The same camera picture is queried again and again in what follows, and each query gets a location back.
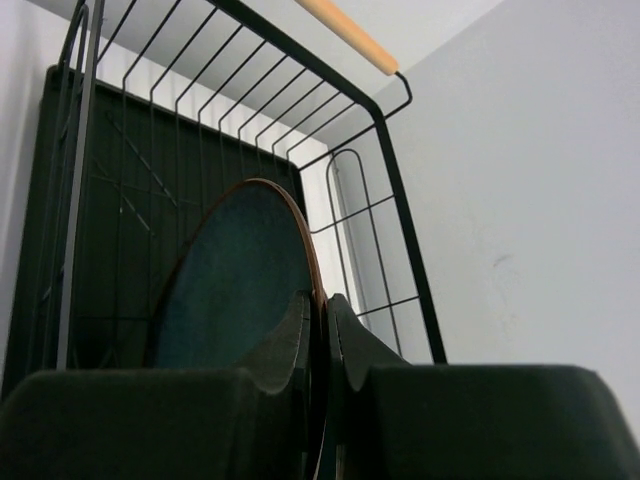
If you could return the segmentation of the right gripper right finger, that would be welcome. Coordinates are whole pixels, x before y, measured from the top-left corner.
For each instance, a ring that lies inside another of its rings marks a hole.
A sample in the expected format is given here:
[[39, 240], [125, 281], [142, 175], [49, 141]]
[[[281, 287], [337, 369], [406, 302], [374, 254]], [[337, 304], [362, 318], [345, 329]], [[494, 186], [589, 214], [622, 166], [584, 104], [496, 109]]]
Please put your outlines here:
[[635, 479], [639, 448], [593, 371], [413, 365], [327, 307], [346, 479]]

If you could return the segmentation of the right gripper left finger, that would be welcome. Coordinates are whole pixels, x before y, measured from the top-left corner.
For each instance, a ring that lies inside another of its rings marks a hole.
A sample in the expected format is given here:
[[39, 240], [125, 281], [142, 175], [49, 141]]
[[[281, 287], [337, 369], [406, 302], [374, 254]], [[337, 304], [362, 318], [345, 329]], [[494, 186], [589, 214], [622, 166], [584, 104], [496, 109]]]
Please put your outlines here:
[[213, 370], [44, 371], [1, 410], [5, 479], [299, 479], [310, 299]]

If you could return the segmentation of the teal plate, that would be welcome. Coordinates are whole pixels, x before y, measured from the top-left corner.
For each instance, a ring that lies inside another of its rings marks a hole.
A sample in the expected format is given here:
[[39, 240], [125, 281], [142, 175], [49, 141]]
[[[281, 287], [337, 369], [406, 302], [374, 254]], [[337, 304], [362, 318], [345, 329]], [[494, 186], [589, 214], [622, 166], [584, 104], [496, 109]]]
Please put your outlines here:
[[253, 178], [203, 218], [158, 302], [148, 364], [199, 419], [213, 472], [314, 479], [325, 436], [326, 295], [292, 196]]

